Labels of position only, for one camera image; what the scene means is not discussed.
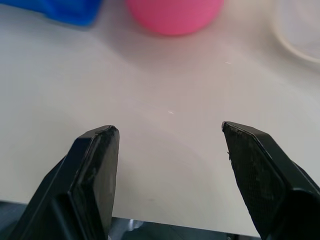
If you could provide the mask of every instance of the white surface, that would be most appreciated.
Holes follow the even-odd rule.
[[[294,54],[320,63],[320,1],[271,0],[276,35]]]
[[[87,31],[0,6],[0,199],[27,203],[77,136],[113,124],[114,216],[256,236],[222,121],[268,132],[320,184],[320,73],[278,45],[261,3],[228,0],[177,38],[119,0]]]

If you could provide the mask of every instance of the blue container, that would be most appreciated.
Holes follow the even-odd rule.
[[[67,24],[87,26],[96,18],[102,0],[0,0],[12,5],[45,14],[48,18]]]

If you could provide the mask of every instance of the black plastic part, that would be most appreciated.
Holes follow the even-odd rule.
[[[222,124],[236,183],[261,238],[318,238],[320,189],[272,137],[250,126]]]
[[[119,132],[78,137],[43,179],[9,240],[105,240],[112,219]]]

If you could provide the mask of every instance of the tabletop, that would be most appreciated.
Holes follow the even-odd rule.
[[[120,132],[113,215],[258,236],[222,121],[273,136],[320,184],[320,70],[274,38],[262,1],[228,0],[180,37],[152,34],[123,0],[91,28],[0,6],[0,199],[28,203],[75,138]]]

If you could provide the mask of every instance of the pink object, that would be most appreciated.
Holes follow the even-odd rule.
[[[210,23],[224,0],[126,0],[126,3],[134,18],[149,30],[183,35]]]

